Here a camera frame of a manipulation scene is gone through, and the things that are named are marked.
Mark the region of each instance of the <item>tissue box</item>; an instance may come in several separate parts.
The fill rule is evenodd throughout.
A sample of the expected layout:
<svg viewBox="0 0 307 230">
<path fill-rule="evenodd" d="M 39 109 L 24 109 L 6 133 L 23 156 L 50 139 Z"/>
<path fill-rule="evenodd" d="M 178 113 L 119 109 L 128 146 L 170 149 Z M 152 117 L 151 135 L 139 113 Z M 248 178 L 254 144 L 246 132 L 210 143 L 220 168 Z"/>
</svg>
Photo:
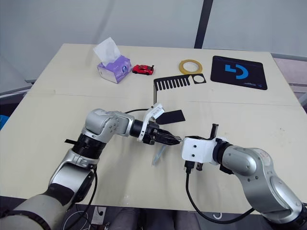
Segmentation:
<svg viewBox="0 0 307 230">
<path fill-rule="evenodd" d="M 118 84 L 131 70 L 130 59 L 120 55 L 114 62 L 104 66 L 102 62 L 97 66 L 100 76 Z"/>
</svg>

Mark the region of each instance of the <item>table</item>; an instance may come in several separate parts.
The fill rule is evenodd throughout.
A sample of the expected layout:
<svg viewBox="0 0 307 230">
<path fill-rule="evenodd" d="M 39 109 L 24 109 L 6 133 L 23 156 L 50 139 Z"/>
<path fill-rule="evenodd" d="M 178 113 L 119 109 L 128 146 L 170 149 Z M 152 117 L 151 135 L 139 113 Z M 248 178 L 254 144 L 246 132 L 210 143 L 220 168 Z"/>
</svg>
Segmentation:
<svg viewBox="0 0 307 230">
<path fill-rule="evenodd" d="M 266 150 L 277 174 L 307 201 L 307 185 L 303 183 L 307 116 L 269 53 L 119 46 L 133 65 L 155 65 L 155 73 L 131 73 L 114 84 L 100 78 L 93 47 L 64 44 L 0 132 L 1 196 L 29 198 L 44 192 L 71 148 L 63 141 L 77 139 L 92 109 L 125 112 L 149 107 L 153 103 L 153 79 L 180 75 L 179 62 L 195 59 L 203 65 L 207 80 L 204 96 L 194 100 L 191 93 L 180 101 L 161 99 L 167 111 L 184 108 L 186 117 L 186 122 L 162 128 L 181 137 L 206 137 L 211 124 L 219 123 L 219 135 L 231 143 Z M 262 62 L 268 90 L 210 81 L 214 55 Z M 142 119 L 143 113 L 133 115 Z M 180 146 L 169 147 L 152 166 L 160 147 L 139 143 L 133 137 L 114 136 L 100 157 L 93 204 L 193 210 L 185 192 Z M 210 164 L 203 172 L 191 174 L 190 192 L 202 211 L 242 213 L 250 208 L 239 180 Z"/>
</svg>

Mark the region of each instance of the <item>red toy car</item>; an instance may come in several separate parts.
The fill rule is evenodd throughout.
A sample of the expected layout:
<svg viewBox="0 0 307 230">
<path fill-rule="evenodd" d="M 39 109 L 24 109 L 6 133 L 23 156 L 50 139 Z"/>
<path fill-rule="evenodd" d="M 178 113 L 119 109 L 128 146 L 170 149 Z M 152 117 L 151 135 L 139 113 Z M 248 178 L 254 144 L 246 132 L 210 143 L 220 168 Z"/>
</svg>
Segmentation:
<svg viewBox="0 0 307 230">
<path fill-rule="evenodd" d="M 154 66 L 136 65 L 132 69 L 132 73 L 141 73 L 146 75 L 152 75 L 154 72 Z"/>
</svg>

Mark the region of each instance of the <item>yellow tape roll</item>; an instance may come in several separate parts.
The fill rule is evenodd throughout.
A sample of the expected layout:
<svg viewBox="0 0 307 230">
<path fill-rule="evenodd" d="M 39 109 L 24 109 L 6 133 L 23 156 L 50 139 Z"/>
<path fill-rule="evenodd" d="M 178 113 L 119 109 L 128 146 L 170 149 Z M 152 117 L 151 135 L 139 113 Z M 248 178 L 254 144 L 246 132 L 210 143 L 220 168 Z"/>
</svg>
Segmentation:
<svg viewBox="0 0 307 230">
<path fill-rule="evenodd" d="M 185 68 L 183 68 L 183 65 L 187 62 L 193 62 L 196 65 L 198 65 L 198 70 L 194 71 L 194 72 L 190 72 L 187 71 Z M 187 60 L 183 60 L 180 62 L 179 64 L 179 70 L 180 72 L 182 72 L 183 74 L 196 74 L 196 73 L 201 73 L 202 72 L 202 66 L 198 61 L 192 60 L 192 59 L 187 59 Z"/>
</svg>

